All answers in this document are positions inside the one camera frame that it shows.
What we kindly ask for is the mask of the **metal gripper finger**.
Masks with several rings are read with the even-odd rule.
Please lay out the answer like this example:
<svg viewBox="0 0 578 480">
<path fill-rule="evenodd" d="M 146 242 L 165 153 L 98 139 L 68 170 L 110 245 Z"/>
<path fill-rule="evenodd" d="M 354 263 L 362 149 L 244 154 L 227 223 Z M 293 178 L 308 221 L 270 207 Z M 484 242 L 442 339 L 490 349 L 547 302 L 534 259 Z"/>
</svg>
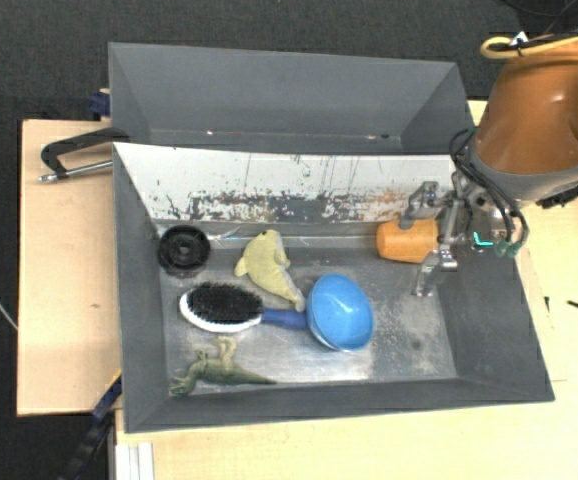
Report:
<svg viewBox="0 0 578 480">
<path fill-rule="evenodd" d="M 423 182 L 408 198 L 408 205 L 399 217 L 399 227 L 410 229 L 417 221 L 435 219 L 440 185 L 436 181 Z"/>
<path fill-rule="evenodd" d="M 454 273 L 458 262 L 450 246 L 439 246 L 432 250 L 420 264 L 411 294 L 417 297 L 430 297 L 444 274 Z"/>
</svg>

